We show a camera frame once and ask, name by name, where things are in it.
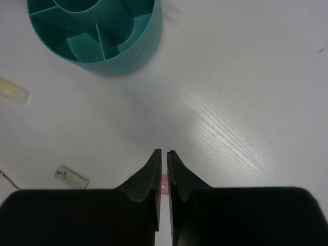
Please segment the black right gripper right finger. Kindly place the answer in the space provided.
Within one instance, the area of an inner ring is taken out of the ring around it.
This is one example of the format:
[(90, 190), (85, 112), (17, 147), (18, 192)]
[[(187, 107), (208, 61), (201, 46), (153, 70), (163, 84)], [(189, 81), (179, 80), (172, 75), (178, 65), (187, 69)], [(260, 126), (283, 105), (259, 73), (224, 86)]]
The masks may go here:
[(193, 192), (211, 186), (188, 169), (176, 151), (167, 153), (172, 245), (199, 245)]

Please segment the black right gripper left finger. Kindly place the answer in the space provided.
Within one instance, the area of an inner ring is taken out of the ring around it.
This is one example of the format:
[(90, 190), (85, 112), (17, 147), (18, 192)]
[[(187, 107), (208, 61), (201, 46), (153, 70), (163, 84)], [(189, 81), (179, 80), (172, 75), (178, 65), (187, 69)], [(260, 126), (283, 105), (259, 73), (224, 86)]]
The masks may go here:
[(114, 245), (154, 245), (159, 231), (162, 151), (156, 149), (146, 164), (118, 186), (122, 202), (113, 233)]

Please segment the pink highlighter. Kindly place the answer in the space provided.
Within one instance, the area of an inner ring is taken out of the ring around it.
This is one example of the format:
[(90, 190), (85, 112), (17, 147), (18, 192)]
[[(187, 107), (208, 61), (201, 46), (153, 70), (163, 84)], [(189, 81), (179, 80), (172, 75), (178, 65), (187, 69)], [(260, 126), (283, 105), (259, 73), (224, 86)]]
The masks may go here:
[(167, 175), (161, 176), (156, 173), (137, 172), (125, 181), (124, 186), (132, 193), (132, 196), (136, 196), (138, 199), (146, 197), (151, 190), (164, 195), (169, 193)]

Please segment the yellow highlighter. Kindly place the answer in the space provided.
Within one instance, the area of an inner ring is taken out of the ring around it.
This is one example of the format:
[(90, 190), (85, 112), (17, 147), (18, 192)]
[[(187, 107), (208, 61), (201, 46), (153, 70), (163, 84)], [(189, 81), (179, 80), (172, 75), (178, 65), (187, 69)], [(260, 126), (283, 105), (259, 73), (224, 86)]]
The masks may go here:
[(27, 89), (2, 77), (0, 92), (1, 96), (19, 105), (25, 105), (30, 96)]

